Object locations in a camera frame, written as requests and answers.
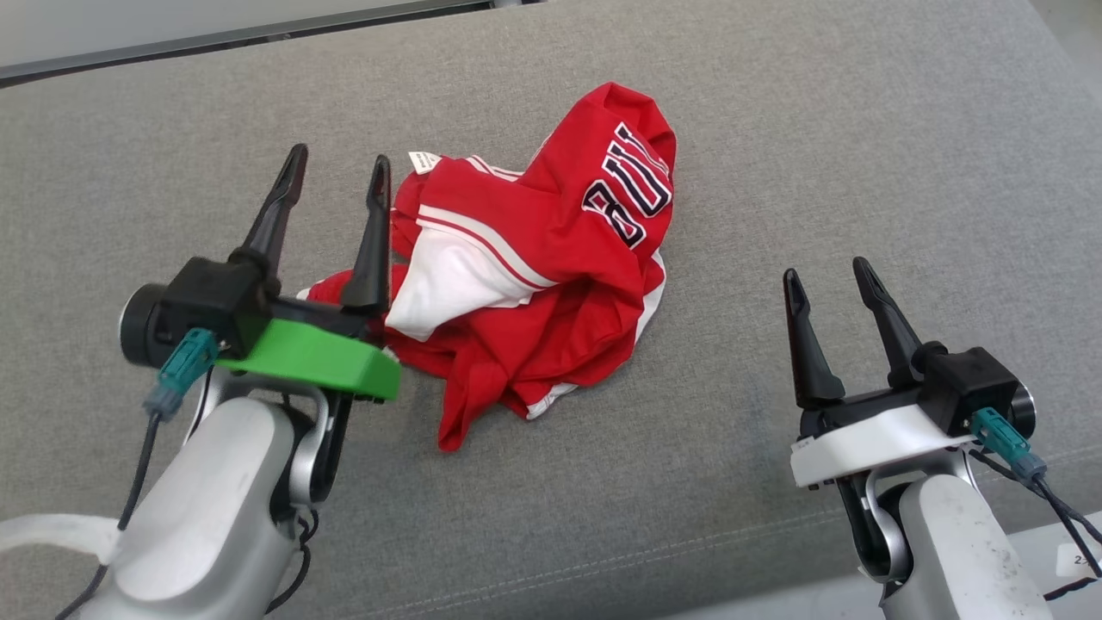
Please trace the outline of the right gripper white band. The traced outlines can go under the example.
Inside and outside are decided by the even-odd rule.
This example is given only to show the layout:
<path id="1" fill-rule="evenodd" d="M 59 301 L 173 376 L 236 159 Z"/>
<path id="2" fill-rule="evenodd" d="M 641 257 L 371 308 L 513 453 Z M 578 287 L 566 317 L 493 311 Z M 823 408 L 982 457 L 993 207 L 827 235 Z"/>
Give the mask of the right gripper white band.
<path id="1" fill-rule="evenodd" d="M 926 415 L 918 396 L 922 374 L 912 367 L 920 347 L 912 326 L 882 282 L 869 259 L 853 258 L 858 295 L 874 315 L 889 365 L 892 389 L 844 398 L 811 325 L 811 303 L 795 268 L 784 271 L 784 318 L 795 378 L 796 404 L 802 409 L 789 467 L 797 487 L 821 485 L 850 474 L 871 471 L 917 456 L 974 443 L 952 436 Z"/>

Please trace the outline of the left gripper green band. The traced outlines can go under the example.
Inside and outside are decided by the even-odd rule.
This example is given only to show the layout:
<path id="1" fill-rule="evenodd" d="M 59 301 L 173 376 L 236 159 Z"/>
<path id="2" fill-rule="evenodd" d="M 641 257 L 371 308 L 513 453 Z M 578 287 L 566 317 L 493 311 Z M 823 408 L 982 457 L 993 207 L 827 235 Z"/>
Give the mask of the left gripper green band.
<path id="1" fill-rule="evenodd" d="M 244 244 L 229 263 L 252 264 L 267 290 L 280 290 L 278 270 L 290 213 L 306 180 L 307 145 L 296 144 L 264 196 Z M 268 376 L 307 387 L 347 393 L 377 403 L 395 400 L 402 368 L 383 350 L 381 319 L 390 302 L 391 162 L 375 157 L 365 196 L 368 220 L 361 233 L 352 276 L 341 294 L 341 307 L 280 297 L 273 318 L 244 358 L 218 357 L 218 368 Z"/>

